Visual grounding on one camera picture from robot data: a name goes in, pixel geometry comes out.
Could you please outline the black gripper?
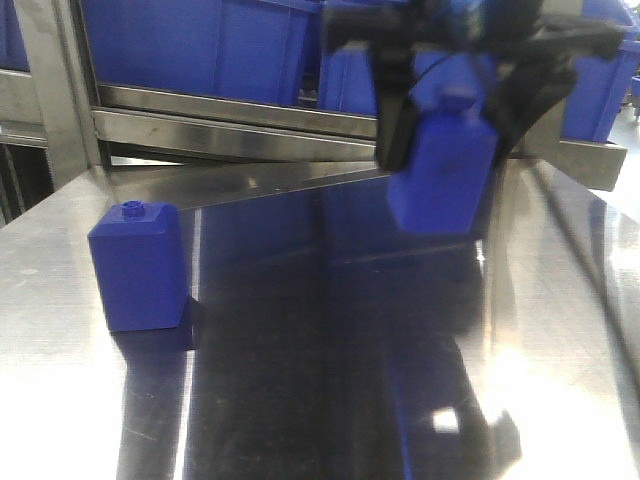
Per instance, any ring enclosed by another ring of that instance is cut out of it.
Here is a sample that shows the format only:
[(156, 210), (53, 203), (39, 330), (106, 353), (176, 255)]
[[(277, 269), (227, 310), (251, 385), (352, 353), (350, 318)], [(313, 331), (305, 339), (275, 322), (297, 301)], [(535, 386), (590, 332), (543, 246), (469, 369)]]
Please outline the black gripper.
[(612, 59), (624, 28), (581, 15), (544, 13), (541, 1), (384, 1), (328, 7), (322, 40), (334, 52), (355, 44), (371, 53), (376, 98), (375, 159), (401, 171), (420, 111), (411, 98), (414, 55), (422, 49), (488, 54), (509, 60), (487, 97), (487, 120), (504, 161), (533, 125), (574, 89), (570, 57)]

